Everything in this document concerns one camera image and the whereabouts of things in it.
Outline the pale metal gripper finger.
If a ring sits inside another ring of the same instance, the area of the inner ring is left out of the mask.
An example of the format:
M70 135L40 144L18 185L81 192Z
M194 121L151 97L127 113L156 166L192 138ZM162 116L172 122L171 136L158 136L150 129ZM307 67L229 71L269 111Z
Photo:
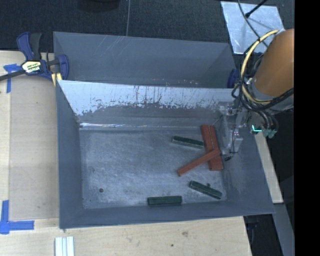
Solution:
M230 154L231 151L231 132L229 119L227 116L222 115L219 125L219 139L220 149L222 154Z
M243 137L240 135L238 129L235 129L231 134L231 153L237 153L243 142Z

